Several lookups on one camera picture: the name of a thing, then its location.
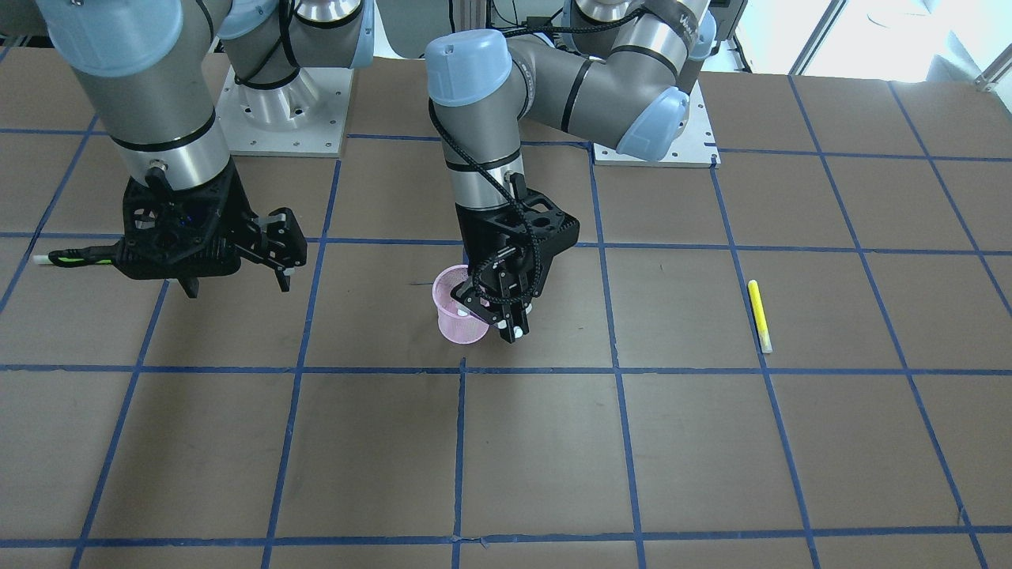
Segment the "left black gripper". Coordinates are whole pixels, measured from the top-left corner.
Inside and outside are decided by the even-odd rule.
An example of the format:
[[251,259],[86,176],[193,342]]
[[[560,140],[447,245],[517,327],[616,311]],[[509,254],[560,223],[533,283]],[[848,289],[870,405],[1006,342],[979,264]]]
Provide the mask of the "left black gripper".
[[514,205],[476,210],[459,205],[467,279],[451,296],[512,343],[529,332],[528,313],[541,296],[554,257],[575,246],[579,221],[511,173]]

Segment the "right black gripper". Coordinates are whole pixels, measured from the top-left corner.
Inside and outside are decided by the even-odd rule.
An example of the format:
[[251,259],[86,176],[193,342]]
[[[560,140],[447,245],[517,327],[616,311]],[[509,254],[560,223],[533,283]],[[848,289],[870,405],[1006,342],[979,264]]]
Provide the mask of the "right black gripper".
[[190,190],[175,190],[166,168],[149,167],[144,180],[126,184],[122,210],[123,237],[115,244],[64,250],[106,254],[131,280],[174,280],[191,299],[200,278],[237,273],[243,260],[266,266],[289,292],[308,259],[293,210],[254,213],[233,162]]

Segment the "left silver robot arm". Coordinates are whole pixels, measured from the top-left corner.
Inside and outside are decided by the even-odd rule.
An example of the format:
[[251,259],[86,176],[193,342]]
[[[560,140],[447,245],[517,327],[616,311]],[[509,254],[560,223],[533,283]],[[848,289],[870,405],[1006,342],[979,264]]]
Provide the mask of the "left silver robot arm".
[[467,258],[453,316],[512,343],[580,223],[527,184],[519,124],[658,162],[691,113],[716,42],[708,1],[568,1],[554,28],[463,30],[426,47],[428,113]]

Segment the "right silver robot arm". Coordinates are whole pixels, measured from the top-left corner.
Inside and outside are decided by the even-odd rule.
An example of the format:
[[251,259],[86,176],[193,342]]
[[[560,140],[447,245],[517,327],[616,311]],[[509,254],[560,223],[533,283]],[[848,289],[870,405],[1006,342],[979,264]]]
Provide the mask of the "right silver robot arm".
[[311,125],[326,98],[308,70],[366,67],[372,1],[4,1],[4,36],[44,36],[75,73],[122,155],[129,182],[115,244],[48,252],[60,269],[112,266],[131,280],[174,280],[267,267],[283,292],[308,260],[289,208],[251,208],[202,61],[216,42],[240,107],[265,130]]

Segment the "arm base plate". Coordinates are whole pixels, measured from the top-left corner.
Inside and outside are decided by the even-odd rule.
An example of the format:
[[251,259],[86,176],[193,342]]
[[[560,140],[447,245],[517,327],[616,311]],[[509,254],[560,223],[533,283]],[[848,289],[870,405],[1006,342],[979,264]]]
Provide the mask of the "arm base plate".
[[661,160],[637,159],[597,144],[593,144],[593,151],[594,162],[605,166],[709,168],[722,164],[711,118],[699,82],[694,84],[693,92],[689,95],[689,111],[686,118],[680,121],[678,136],[672,141]]
[[239,85],[228,70],[217,118],[235,157],[337,158],[345,137],[355,73],[303,68],[271,90]]

